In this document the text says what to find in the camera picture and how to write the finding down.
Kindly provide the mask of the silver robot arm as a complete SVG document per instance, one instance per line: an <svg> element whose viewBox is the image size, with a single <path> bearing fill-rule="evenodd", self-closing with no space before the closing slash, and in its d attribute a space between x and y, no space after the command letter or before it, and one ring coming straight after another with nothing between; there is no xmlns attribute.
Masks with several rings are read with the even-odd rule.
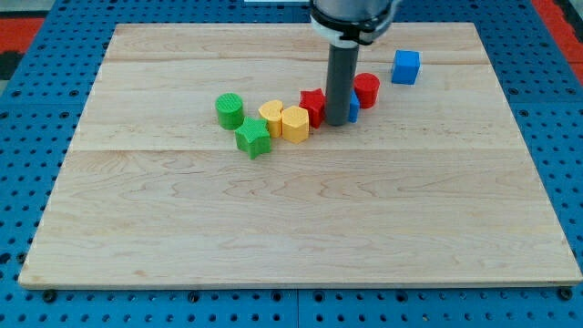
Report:
<svg viewBox="0 0 583 328"><path fill-rule="evenodd" d="M369 46L394 21L400 0L311 0L312 28L332 46Z"/></svg>

